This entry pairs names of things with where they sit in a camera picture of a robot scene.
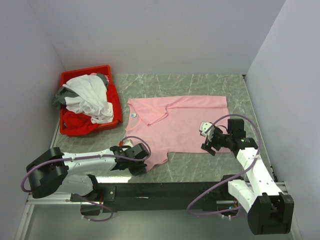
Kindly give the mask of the pink t-shirt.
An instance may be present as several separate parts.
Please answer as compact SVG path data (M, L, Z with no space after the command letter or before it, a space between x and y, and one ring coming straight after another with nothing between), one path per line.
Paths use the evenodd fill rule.
M143 139L151 149L146 170L168 161L168 153L203 154L202 122L213 123L229 113L227 98L185 95L130 98L126 135L137 144Z

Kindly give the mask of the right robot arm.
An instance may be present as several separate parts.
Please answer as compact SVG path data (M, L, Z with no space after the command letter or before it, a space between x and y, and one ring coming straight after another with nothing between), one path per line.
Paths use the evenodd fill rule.
M222 198L233 197L247 212L248 226L254 235L288 234L291 230L294 200L272 179L258 152L258 145L246 136L243 119L230 118L224 133L211 122L202 122L200 134L205 137L201 148L214 155L229 149L243 167L248 183L239 176L219 187Z

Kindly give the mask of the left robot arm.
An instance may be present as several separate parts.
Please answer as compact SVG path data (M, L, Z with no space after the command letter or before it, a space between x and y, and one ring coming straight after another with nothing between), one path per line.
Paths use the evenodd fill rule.
M62 152L53 147L26 167L32 197L42 199L56 192L78 194L88 201L96 200L102 189L92 171L129 170L133 175L146 171L151 149L145 143L134 146L112 146L87 153Z

